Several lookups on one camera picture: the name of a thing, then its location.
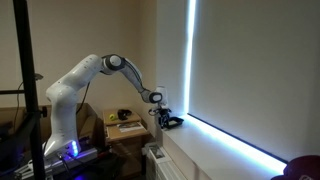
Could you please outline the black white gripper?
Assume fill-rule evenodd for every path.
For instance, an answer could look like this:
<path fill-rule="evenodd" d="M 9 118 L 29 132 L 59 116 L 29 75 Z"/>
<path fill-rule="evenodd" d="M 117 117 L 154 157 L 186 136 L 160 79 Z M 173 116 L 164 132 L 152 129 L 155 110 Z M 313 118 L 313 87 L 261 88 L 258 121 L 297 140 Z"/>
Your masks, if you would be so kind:
<path fill-rule="evenodd" d="M 159 118 L 159 125 L 161 129 L 168 128 L 170 113 L 171 113 L 171 110 L 169 108 L 162 108 L 162 107 L 154 107 L 148 111 L 148 114 L 150 116 Z"/>

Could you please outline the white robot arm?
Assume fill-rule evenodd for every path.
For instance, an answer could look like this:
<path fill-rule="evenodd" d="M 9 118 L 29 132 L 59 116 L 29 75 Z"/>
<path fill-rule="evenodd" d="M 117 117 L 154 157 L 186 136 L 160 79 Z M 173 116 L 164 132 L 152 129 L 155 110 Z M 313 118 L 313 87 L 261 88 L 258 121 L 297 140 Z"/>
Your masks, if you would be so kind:
<path fill-rule="evenodd" d="M 57 153 L 77 156 L 81 152 L 76 114 L 81 109 L 79 102 L 83 103 L 86 95 L 79 100 L 79 91 L 88 87 L 98 73 L 112 75 L 116 72 L 129 80 L 145 103 L 160 105 L 164 101 L 162 92 L 143 86 L 139 69 L 129 59 L 117 54 L 103 57 L 88 55 L 46 90 L 46 97 L 51 103 L 51 136 L 45 145 L 45 158 L 54 157 Z"/>

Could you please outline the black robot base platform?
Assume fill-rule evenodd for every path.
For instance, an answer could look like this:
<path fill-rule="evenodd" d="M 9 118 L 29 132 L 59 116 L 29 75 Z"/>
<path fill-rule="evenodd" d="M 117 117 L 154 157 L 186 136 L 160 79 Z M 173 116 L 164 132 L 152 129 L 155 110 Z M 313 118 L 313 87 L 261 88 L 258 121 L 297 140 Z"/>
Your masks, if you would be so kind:
<path fill-rule="evenodd" d="M 70 140 L 61 148 L 55 150 L 56 142 L 44 145 L 44 180 L 53 180 L 55 175 L 68 172 L 80 165 L 88 165 L 90 161 L 98 158 L 98 150 L 89 147 L 82 150 L 75 140 Z M 24 166 L 14 171 L 15 180 L 34 180 L 33 162 L 28 161 Z"/>

